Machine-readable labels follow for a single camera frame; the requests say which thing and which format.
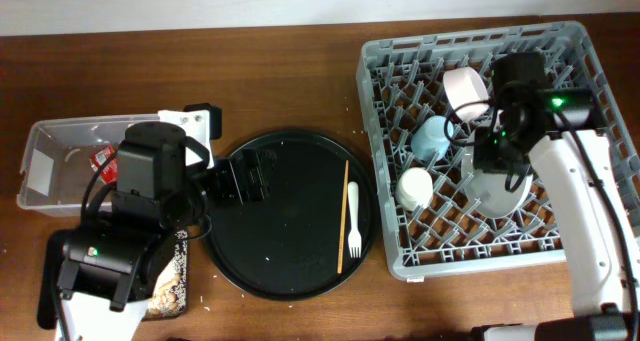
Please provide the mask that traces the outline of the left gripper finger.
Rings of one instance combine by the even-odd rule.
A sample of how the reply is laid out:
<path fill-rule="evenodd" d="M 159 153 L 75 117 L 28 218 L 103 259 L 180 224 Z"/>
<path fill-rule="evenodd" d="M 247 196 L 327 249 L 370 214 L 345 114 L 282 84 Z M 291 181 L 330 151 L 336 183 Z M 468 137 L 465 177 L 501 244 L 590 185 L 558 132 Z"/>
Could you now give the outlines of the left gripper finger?
<path fill-rule="evenodd" d="M 275 168 L 277 155 L 269 149 L 244 149 L 242 157 L 248 170 L 271 173 Z"/>
<path fill-rule="evenodd" d="M 240 194 L 244 202 L 263 201 L 270 196 L 270 184 L 261 170 L 245 172 L 239 181 Z"/>

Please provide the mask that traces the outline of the grey round plate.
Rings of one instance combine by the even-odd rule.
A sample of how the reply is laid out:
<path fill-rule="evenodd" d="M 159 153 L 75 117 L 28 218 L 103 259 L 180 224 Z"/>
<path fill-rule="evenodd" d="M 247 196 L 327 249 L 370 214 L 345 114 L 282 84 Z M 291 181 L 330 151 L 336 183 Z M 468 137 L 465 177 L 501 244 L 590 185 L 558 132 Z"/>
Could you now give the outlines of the grey round plate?
<path fill-rule="evenodd" d="M 484 173 L 473 166 L 473 148 L 466 147 L 461 161 L 461 176 L 470 177 L 463 186 L 464 194 L 474 203 L 479 201 L 476 211 L 487 218 L 502 218 L 520 208 L 527 198 L 533 175 L 527 175 L 513 192 L 505 190 L 506 174 Z"/>

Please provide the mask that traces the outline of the light blue cup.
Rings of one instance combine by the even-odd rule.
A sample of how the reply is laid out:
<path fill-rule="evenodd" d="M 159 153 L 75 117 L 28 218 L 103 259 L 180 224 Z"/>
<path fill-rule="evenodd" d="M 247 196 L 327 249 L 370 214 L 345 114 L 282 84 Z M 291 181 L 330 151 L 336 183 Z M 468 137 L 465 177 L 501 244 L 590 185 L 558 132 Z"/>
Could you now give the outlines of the light blue cup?
<path fill-rule="evenodd" d="M 414 133 L 410 146 L 417 159 L 429 163 L 445 157 L 450 146 L 445 133 L 453 133 L 453 126 L 448 124 L 446 128 L 445 121 L 446 118 L 443 116 L 432 116 Z"/>

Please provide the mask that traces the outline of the pink bowl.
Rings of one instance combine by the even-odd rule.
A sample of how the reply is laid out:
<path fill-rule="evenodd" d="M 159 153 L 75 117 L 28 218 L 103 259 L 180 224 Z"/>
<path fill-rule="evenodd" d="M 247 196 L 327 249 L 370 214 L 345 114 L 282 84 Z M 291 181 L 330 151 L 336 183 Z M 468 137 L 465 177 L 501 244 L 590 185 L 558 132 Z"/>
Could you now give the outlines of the pink bowl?
<path fill-rule="evenodd" d="M 451 108 L 463 122 L 470 122 L 484 114 L 489 94 L 480 74 L 471 67 L 446 71 L 443 86 Z"/>

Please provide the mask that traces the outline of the wooden chopstick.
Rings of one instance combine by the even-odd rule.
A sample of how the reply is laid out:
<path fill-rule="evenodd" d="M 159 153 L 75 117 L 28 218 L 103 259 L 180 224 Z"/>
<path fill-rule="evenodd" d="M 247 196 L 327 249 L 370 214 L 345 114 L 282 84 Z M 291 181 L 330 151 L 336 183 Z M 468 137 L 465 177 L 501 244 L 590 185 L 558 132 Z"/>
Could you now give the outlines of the wooden chopstick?
<path fill-rule="evenodd" d="M 338 249 L 338 261 L 337 261 L 337 274 L 341 275 L 343 271 L 343 259 L 344 259 L 344 240 L 345 240 L 345 228 L 346 228 L 346 208 L 347 208 L 347 193 L 348 193 L 348 179 L 349 179 L 349 161 L 345 161 L 342 198 L 341 198 L 341 211 L 340 211 L 340 228 L 339 228 L 339 249 Z"/>

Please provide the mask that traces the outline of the cream paper cup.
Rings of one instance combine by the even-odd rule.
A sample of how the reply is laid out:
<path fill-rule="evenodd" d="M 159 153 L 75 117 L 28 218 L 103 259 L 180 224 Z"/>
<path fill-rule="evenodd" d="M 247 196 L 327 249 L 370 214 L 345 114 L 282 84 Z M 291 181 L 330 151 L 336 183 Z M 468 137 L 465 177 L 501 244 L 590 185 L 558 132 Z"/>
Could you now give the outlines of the cream paper cup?
<path fill-rule="evenodd" d="M 408 168 L 400 176 L 395 197 L 407 211 L 429 206 L 433 197 L 433 181 L 429 172 L 420 167 Z"/>

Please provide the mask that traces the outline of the white plastic fork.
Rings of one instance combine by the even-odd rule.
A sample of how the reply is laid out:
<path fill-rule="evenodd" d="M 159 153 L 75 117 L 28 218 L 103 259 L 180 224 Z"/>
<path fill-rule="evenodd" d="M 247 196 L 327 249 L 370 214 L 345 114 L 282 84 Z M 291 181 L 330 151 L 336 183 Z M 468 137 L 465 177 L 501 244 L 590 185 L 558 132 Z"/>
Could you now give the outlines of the white plastic fork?
<path fill-rule="evenodd" d="M 360 258 L 362 251 L 362 237 L 358 227 L 359 185 L 351 181 L 347 185 L 347 201 L 349 207 L 350 231 L 348 247 L 351 258 Z"/>

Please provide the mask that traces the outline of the red snack wrapper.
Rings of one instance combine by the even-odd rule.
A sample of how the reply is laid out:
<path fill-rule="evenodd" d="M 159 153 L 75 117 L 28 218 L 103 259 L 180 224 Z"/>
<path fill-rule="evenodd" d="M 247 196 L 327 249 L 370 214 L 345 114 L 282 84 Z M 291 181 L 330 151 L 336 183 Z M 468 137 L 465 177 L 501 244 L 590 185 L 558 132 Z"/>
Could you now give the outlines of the red snack wrapper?
<path fill-rule="evenodd" d="M 94 153 L 90 157 L 91 167 L 94 171 L 97 171 L 103 164 L 107 162 L 107 160 L 115 154 L 116 150 L 113 146 L 108 145 L 96 153 Z M 118 163 L 117 160 L 114 159 L 109 162 L 107 166 L 105 166 L 100 172 L 99 179 L 105 183 L 109 184 L 117 181 L 118 176 Z"/>

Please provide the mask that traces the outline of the food scraps with rice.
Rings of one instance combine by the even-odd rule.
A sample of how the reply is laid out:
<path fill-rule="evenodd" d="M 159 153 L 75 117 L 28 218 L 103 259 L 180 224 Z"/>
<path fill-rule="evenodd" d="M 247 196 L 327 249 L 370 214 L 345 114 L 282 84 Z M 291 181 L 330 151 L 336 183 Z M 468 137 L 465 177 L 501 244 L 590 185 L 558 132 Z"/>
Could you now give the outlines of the food scraps with rice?
<path fill-rule="evenodd" d="M 160 273 L 145 321 L 176 318 L 186 310 L 188 242 L 186 231 L 179 231 L 180 242 L 174 245 L 174 256 Z"/>

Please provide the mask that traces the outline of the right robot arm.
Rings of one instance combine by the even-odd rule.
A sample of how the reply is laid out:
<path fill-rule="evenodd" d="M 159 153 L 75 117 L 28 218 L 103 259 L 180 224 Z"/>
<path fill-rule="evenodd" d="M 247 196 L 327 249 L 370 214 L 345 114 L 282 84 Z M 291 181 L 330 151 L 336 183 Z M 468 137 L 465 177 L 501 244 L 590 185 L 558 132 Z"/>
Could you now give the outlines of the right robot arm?
<path fill-rule="evenodd" d="M 487 146 L 512 147 L 543 183 L 570 272 L 573 315 L 494 325 L 481 340 L 636 340 L 639 250 L 614 179 L 606 121 L 587 89 L 510 81 L 495 97 Z"/>

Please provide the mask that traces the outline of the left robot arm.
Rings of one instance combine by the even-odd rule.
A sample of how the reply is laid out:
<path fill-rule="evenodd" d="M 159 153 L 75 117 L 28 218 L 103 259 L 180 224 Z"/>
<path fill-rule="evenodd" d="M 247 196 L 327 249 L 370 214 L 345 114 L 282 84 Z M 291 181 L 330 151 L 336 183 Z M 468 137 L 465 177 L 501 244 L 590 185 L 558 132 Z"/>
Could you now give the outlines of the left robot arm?
<path fill-rule="evenodd" d="M 78 227 L 68 230 L 51 280 L 59 340 L 130 340 L 180 232 L 212 230 L 212 209 L 269 195 L 276 155 L 248 149 L 210 167 L 210 153 L 184 129 L 137 123 L 116 152 L 116 181 L 86 188 Z"/>

